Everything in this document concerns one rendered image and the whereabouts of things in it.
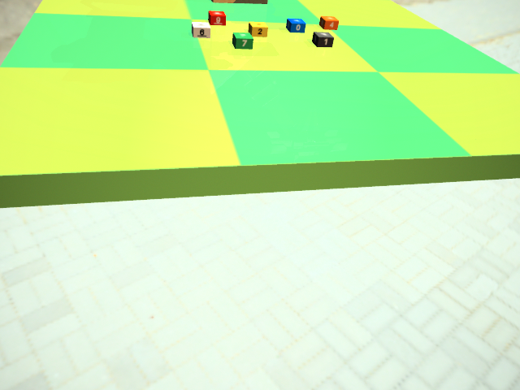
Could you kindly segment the grey block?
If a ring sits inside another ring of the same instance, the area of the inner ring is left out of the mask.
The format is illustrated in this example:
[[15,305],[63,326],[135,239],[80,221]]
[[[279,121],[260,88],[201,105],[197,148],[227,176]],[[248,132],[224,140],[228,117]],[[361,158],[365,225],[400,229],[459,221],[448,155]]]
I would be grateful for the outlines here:
[[317,47],[332,47],[334,37],[329,32],[313,32],[312,42]]

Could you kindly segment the blue block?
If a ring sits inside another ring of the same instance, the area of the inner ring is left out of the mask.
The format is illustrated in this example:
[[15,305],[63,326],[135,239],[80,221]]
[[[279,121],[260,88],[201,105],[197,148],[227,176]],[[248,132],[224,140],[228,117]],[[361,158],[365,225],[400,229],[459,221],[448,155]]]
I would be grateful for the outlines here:
[[286,29],[291,33],[305,33],[306,23],[302,19],[287,19]]

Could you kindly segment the green block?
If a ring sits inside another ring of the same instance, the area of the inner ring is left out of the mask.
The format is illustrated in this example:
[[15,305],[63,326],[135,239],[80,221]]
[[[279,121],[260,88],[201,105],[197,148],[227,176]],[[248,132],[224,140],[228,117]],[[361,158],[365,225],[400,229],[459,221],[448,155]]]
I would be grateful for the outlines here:
[[233,32],[232,33],[232,44],[235,49],[253,49],[254,39],[250,33],[247,32]]

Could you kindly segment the red digit block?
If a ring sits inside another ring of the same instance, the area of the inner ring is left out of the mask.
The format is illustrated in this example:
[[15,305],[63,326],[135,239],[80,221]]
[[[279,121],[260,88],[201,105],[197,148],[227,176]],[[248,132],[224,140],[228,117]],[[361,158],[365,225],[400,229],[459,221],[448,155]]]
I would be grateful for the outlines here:
[[208,11],[208,21],[210,25],[226,26],[226,15],[223,11]]

